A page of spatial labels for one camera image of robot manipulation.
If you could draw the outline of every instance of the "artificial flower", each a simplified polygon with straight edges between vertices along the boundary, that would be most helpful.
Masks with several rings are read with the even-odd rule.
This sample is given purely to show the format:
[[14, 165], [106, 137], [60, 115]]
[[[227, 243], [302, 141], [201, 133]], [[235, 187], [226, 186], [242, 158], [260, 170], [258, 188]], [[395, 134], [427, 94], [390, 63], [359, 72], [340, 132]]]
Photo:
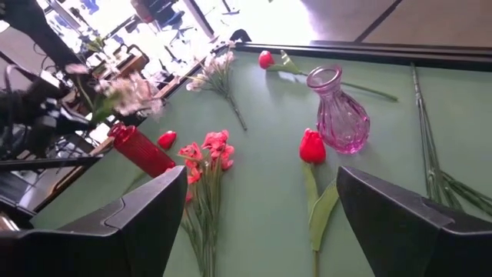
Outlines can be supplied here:
[[271, 65], [275, 64], [275, 60], [269, 51], [264, 50], [260, 53], [260, 56], [258, 57], [258, 64], [260, 64], [260, 67], [262, 69], [267, 69]]
[[213, 151], [221, 150], [221, 147], [225, 146], [226, 141], [229, 139], [229, 131], [222, 130], [220, 132], [209, 132], [205, 136], [205, 140], [201, 147], [203, 149], [209, 149]]
[[139, 75], [129, 78], [117, 78], [102, 87], [107, 97], [118, 96], [113, 108], [122, 115], [130, 115], [141, 110], [151, 110], [153, 114], [161, 112], [162, 100], [153, 98], [155, 87]]
[[178, 134], [174, 131], [167, 131], [157, 141], [159, 146], [161, 146], [162, 149], [164, 150], [169, 150], [172, 145], [175, 143], [176, 138], [178, 137]]
[[186, 85], [186, 89], [193, 92], [199, 92], [204, 89], [222, 96], [229, 102], [241, 123], [241, 127], [246, 131], [248, 127], [239, 112], [234, 96], [231, 94], [229, 84], [230, 68], [233, 61], [234, 53], [230, 49], [220, 56], [216, 56], [215, 53], [210, 54], [201, 65], [201, 72], [196, 77], [187, 77], [191, 81]]
[[196, 142], [191, 143], [190, 145], [185, 146], [184, 148], [179, 150], [179, 155], [182, 155], [186, 159], [186, 166], [189, 168], [198, 167], [198, 163], [203, 159], [203, 155], [201, 154], [200, 147]]
[[229, 48], [236, 48], [236, 42], [235, 41], [228, 41], [228, 47]]
[[181, 227], [187, 232], [202, 277], [215, 277], [215, 257], [221, 216], [221, 177], [234, 162], [230, 160], [234, 147], [227, 144], [229, 132], [210, 132], [205, 136], [202, 156], [193, 142], [180, 150], [189, 169], [186, 203]]
[[85, 65], [70, 64], [65, 66], [65, 71], [68, 74], [88, 74], [89, 69]]
[[201, 178], [201, 171], [198, 169], [198, 167], [190, 167], [190, 174], [188, 175], [188, 184], [195, 184], [196, 182], [200, 181]]
[[316, 178], [313, 174], [313, 164], [319, 165], [326, 159], [323, 140], [318, 132], [307, 128], [299, 146], [299, 156], [304, 161], [302, 172], [304, 173], [304, 187], [307, 196], [307, 213], [311, 248], [314, 254], [313, 276], [319, 276], [319, 251], [323, 240], [324, 230], [328, 219], [337, 204], [338, 193], [334, 181], [328, 185], [321, 196], [317, 192]]
[[319, 132], [307, 128], [304, 131], [301, 145], [299, 145], [299, 156], [307, 163], [321, 164], [326, 159], [323, 139]]
[[193, 193], [191, 191], [187, 191], [185, 203], [188, 204], [189, 202], [191, 202], [191, 200], [193, 200]]

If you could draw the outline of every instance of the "red cylindrical vase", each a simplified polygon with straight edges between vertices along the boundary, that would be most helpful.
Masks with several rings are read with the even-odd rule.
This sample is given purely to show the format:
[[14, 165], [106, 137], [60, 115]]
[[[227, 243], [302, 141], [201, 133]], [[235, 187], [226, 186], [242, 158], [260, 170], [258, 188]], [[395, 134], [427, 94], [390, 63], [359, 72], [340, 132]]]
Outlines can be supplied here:
[[117, 124], [109, 130], [108, 136], [115, 138], [114, 146], [121, 154], [152, 178], [176, 165], [166, 153], [140, 133], [135, 126], [127, 127]]

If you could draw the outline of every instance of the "green table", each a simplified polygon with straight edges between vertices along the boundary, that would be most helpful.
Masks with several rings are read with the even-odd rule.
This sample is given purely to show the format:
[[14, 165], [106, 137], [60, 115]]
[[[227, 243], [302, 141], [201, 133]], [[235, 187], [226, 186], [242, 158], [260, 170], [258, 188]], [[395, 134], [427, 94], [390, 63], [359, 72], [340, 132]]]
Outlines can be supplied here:
[[[224, 179], [224, 202], [218, 243], [218, 276], [311, 275], [308, 212], [298, 146], [306, 128], [315, 128], [318, 96], [304, 84], [305, 77], [265, 72], [258, 67], [257, 51], [266, 45], [241, 46], [235, 51], [232, 88], [248, 124], [243, 132], [228, 103], [213, 92], [188, 92], [182, 85], [169, 98], [165, 116], [149, 118], [139, 129], [156, 141], [167, 130], [178, 133], [171, 155], [207, 132], [227, 129], [236, 148], [234, 167]], [[326, 186], [337, 167], [349, 165], [406, 189], [425, 194], [421, 135], [411, 69], [407, 65], [357, 62], [381, 54], [357, 50], [354, 54], [322, 47], [286, 48], [304, 71], [319, 65], [339, 64], [342, 79], [390, 93], [399, 102], [345, 87], [371, 117], [371, 133], [356, 155], [339, 155], [327, 149], [327, 164], [320, 183]], [[324, 55], [329, 59], [308, 57]], [[424, 68], [437, 65], [417, 60], [421, 88], [427, 101], [441, 166], [455, 178], [492, 195], [488, 185], [492, 74], [465, 70]], [[469, 66], [446, 62], [442, 66]], [[405, 63], [395, 58], [395, 63]], [[480, 68], [472, 62], [471, 67]], [[184, 164], [179, 158], [178, 164]], [[56, 229], [111, 202], [128, 188], [140, 169], [116, 151], [109, 152], [79, 180], [32, 220], [37, 228]], [[487, 218], [465, 205], [467, 211]], [[321, 276], [372, 276], [361, 247], [340, 204], [331, 216], [321, 253]], [[165, 276], [199, 276], [186, 234], [180, 230]]]

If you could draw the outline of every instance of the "red flower bouquet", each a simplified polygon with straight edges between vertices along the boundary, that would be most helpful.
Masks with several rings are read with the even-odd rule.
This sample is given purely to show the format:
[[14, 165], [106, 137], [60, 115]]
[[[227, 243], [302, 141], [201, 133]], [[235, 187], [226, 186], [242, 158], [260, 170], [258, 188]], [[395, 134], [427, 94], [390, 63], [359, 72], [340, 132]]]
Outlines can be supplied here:
[[188, 194], [181, 226], [187, 232], [201, 276], [215, 276], [221, 208], [221, 177], [234, 164], [234, 147], [227, 143], [229, 132], [210, 132], [201, 147], [196, 142], [182, 148], [179, 155], [188, 167]]

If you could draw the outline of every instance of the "glass vase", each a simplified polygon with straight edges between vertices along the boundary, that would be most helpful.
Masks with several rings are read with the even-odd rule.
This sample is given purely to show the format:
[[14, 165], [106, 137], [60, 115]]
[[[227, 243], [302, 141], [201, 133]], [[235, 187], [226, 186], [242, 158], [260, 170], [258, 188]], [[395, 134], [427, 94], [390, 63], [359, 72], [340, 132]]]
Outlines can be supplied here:
[[320, 96], [317, 130], [324, 142], [343, 154], [361, 150], [369, 136], [364, 107], [341, 89], [341, 67], [321, 66], [307, 76], [307, 86]]

